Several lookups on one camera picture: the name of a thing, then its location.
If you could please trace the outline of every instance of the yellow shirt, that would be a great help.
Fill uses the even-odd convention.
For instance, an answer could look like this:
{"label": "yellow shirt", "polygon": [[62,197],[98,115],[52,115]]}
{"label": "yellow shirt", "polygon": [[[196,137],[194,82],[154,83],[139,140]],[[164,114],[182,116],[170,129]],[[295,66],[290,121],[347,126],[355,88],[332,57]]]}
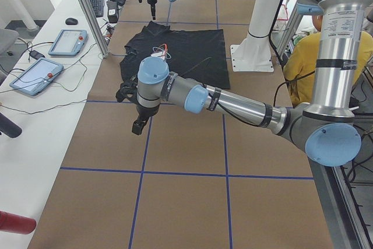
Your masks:
{"label": "yellow shirt", "polygon": [[[284,67],[285,79],[293,80],[315,70],[320,36],[320,32],[314,33],[299,41]],[[361,71],[372,54],[373,38],[367,32],[362,31],[353,83],[359,78]],[[302,102],[311,102],[314,80],[315,74],[312,74],[306,78],[289,83],[288,90],[294,107]]]}

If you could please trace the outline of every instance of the brown table surface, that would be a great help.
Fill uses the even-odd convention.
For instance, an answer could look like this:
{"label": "brown table surface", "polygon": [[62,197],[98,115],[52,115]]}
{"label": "brown table surface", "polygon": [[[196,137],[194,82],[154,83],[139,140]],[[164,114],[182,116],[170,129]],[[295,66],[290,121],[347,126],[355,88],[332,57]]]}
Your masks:
{"label": "brown table surface", "polygon": [[[223,29],[231,91],[271,104],[281,68],[233,72],[255,0],[159,0],[173,30]],[[150,20],[127,0],[36,233],[35,248],[332,248],[307,157],[270,131],[162,105],[141,136],[115,102],[124,45]],[[287,90],[277,104],[289,106]]]}

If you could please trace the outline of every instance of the chair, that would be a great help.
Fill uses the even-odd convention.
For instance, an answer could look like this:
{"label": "chair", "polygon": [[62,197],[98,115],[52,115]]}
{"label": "chair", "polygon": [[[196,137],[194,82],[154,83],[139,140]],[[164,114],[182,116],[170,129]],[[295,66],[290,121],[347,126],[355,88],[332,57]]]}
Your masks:
{"label": "chair", "polygon": [[[5,53],[17,40],[18,32],[10,29],[0,29],[0,55]],[[0,69],[0,85],[6,78],[6,73]]]}

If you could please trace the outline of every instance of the computer mouse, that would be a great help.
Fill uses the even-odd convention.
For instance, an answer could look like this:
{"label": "computer mouse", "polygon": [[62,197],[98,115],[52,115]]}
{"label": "computer mouse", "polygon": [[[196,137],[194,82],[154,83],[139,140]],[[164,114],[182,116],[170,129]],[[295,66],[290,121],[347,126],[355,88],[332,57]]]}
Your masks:
{"label": "computer mouse", "polygon": [[78,24],[78,20],[77,19],[74,19],[73,17],[68,17],[65,21],[65,23],[68,25],[68,26],[74,26],[76,24]]}

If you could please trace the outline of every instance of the keyboard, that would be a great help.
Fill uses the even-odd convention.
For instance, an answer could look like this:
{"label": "keyboard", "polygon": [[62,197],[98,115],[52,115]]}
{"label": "keyboard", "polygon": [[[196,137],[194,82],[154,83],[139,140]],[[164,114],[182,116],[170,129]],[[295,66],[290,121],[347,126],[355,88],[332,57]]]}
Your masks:
{"label": "keyboard", "polygon": [[104,0],[89,0],[96,17],[104,16]]}

